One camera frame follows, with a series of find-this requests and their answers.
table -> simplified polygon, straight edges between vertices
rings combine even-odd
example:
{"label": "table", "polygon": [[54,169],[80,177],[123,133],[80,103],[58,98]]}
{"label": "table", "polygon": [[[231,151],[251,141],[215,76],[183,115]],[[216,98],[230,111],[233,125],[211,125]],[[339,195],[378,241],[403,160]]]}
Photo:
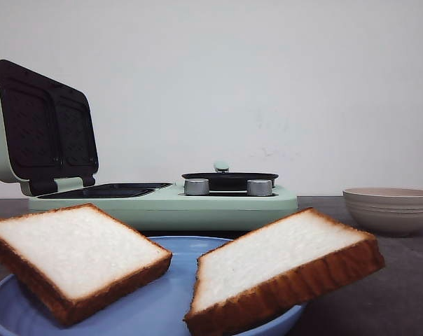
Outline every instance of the table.
{"label": "table", "polygon": [[[314,207],[348,225],[356,223],[339,196],[298,198],[299,209]],[[28,212],[25,199],[0,199],[0,218]],[[244,232],[160,232],[236,238]],[[423,230],[406,238],[377,236],[386,267],[356,283],[311,301],[288,333],[299,335],[423,336]],[[8,271],[0,265],[0,280]]]}

beige bowl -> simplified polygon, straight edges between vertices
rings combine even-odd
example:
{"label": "beige bowl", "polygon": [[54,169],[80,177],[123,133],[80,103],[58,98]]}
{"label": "beige bowl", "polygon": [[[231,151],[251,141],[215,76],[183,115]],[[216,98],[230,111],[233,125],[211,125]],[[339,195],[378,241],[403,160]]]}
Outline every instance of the beige bowl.
{"label": "beige bowl", "polygon": [[368,230],[402,237],[423,228],[423,190],[352,188],[342,193],[354,220]]}

plate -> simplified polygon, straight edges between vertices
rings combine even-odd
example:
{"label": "plate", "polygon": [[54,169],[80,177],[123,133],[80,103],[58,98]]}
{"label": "plate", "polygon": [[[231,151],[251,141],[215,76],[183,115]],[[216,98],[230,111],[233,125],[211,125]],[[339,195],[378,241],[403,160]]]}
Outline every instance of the plate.
{"label": "plate", "polygon": [[[172,251],[168,271],[149,285],[69,328],[62,327],[15,276],[6,277],[0,282],[0,335],[190,335],[182,318],[190,307],[196,258],[229,240],[182,236],[150,239]],[[239,335],[284,335],[304,308],[304,304],[294,306],[274,320]]]}

black cooking plate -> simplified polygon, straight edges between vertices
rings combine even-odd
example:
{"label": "black cooking plate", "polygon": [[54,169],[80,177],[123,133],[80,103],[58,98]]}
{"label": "black cooking plate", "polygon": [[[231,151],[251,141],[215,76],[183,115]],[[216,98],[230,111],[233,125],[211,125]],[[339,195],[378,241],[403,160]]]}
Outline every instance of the black cooking plate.
{"label": "black cooking plate", "polygon": [[210,190],[236,191],[246,190],[247,180],[274,180],[277,174],[267,173],[192,173],[182,175],[184,179],[208,179]]}

knob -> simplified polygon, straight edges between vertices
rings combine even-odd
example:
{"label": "knob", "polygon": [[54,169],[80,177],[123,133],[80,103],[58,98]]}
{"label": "knob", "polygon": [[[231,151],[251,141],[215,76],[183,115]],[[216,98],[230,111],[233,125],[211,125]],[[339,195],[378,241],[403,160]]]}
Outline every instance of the knob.
{"label": "knob", "polygon": [[209,194],[209,180],[206,178],[190,178],[183,185],[185,195],[201,196]]}
{"label": "knob", "polygon": [[271,196],[272,181],[271,180],[248,180],[247,181],[248,196]]}

